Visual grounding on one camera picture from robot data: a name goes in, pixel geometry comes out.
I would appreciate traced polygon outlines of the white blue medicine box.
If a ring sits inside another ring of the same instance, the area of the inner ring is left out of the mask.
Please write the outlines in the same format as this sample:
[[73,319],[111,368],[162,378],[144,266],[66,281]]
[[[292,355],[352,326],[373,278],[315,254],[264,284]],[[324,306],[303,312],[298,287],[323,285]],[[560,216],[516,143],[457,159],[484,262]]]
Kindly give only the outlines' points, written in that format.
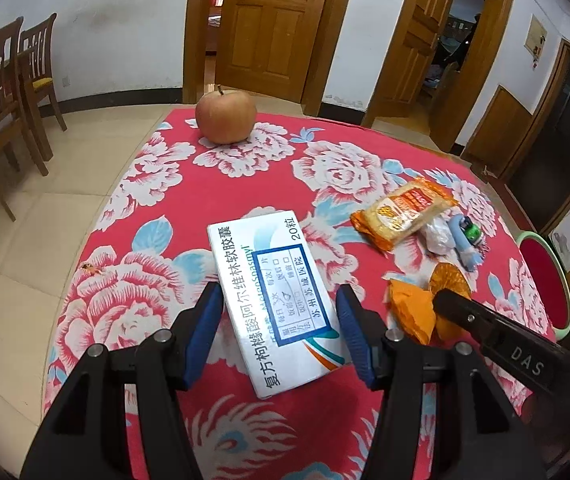
[[335,304],[292,211],[207,226],[239,351],[259,399],[350,362]]

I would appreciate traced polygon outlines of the orange peel pieces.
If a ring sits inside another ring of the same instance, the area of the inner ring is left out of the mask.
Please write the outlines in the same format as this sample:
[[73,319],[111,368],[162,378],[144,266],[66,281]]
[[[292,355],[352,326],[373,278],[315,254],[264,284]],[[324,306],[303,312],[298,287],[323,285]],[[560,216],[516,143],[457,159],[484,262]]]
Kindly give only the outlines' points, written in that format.
[[434,296],[443,289],[471,298],[465,276],[452,263],[439,262],[434,267],[427,289],[400,280],[388,281],[390,311],[404,333],[419,344],[429,346],[434,334],[442,342],[455,342],[466,335],[463,328],[434,310]]

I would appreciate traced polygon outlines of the red floral tablecloth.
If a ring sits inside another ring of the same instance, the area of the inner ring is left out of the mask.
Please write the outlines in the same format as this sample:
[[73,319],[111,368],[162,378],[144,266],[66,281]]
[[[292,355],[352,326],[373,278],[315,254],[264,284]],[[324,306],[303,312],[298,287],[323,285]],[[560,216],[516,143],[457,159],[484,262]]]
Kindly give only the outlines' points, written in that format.
[[334,308],[351,287],[387,322],[392,292],[427,296],[455,249],[412,234],[381,252],[352,214],[396,193],[454,200],[481,260],[464,271],[472,298],[551,337],[530,269],[472,173],[449,157],[335,122],[259,117],[249,139],[218,146],[190,110],[174,110],[118,182],[70,281],[55,325],[43,402],[51,405],[92,344],[140,344],[221,281],[231,307],[203,374],[179,401],[207,479],[356,479],[381,397],[349,361]]

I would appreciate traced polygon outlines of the red bin green rim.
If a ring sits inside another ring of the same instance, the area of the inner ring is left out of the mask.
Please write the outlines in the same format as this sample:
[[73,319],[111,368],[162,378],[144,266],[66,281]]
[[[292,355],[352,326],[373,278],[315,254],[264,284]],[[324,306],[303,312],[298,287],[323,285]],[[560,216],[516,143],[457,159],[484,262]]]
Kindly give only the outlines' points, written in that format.
[[553,248],[538,233],[522,231],[516,244],[532,275],[557,341],[570,333],[570,288]]

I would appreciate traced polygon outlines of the orange snack packet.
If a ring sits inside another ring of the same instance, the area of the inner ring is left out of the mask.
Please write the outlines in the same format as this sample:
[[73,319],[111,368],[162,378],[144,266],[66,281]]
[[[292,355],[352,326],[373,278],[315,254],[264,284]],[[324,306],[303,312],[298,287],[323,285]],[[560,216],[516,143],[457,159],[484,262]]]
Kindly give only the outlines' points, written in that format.
[[355,231],[382,252],[391,252],[439,214],[457,205],[444,186],[419,177],[350,214]]

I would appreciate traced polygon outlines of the white crumpled plastic wrapper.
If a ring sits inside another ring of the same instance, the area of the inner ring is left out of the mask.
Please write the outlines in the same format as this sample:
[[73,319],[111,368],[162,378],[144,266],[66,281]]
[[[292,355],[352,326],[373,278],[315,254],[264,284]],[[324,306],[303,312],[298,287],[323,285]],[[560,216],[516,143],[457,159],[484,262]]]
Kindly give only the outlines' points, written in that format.
[[419,230],[428,252],[437,256],[446,256],[455,248],[453,234],[440,216],[434,217]]

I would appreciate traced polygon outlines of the brownish apple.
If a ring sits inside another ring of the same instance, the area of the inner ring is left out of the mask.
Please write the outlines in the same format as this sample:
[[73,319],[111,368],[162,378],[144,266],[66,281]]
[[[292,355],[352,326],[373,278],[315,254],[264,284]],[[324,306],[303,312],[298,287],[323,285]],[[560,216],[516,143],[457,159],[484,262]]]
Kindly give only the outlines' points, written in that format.
[[233,144],[246,140],[253,131],[257,108],[249,94],[223,90],[204,94],[196,104],[195,120],[199,132],[213,144]]

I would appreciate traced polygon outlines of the low wooden cabinet panel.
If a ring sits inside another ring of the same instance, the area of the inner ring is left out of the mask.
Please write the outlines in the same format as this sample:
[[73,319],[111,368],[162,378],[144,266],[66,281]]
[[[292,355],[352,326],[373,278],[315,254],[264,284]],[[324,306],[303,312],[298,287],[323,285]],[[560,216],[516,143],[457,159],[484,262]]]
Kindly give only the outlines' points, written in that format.
[[500,177],[524,141],[532,118],[533,115],[512,93],[498,86],[466,144],[463,159]]

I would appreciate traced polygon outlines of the left wooden door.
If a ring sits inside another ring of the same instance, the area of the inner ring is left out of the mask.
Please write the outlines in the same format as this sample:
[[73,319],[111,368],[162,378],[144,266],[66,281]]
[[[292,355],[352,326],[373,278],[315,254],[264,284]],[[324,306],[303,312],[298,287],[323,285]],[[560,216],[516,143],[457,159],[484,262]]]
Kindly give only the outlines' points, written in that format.
[[301,100],[325,0],[223,0],[215,82]]

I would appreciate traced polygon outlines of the wooden door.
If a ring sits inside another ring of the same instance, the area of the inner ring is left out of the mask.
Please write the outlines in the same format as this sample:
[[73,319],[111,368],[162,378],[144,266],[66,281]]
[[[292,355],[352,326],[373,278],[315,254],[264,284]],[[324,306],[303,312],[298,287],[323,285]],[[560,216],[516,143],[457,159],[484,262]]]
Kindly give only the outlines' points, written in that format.
[[367,115],[410,114],[453,0],[404,0]]
[[223,0],[215,82],[301,100],[325,0]]

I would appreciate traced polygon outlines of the far wooden chair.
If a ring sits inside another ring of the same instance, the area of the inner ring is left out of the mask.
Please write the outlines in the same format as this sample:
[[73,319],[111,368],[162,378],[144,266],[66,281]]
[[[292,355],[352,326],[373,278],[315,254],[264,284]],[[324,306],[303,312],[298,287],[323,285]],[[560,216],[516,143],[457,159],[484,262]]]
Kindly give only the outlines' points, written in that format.
[[40,155],[46,162],[53,157],[53,152],[46,136],[39,103],[48,99],[61,130],[67,129],[56,96],[52,70],[52,35],[57,17],[58,14],[52,13],[43,22],[22,30],[18,40],[28,126],[35,136]]

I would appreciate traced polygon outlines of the middle wooden door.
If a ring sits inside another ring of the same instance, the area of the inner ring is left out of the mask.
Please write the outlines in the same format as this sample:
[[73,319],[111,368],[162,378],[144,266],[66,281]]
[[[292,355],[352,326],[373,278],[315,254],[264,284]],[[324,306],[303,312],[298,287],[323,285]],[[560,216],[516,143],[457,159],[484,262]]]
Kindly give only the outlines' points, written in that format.
[[367,115],[410,114],[453,0],[404,0]]

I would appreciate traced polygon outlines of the green white keychain toy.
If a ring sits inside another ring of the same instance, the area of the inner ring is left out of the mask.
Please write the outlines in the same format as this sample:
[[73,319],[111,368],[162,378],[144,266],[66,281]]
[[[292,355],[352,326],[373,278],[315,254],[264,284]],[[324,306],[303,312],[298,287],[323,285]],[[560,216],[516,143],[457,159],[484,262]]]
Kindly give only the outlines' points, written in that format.
[[480,226],[472,222],[471,218],[464,217],[460,222],[460,227],[465,234],[469,244],[474,247],[478,252],[486,251],[486,237],[484,236]]

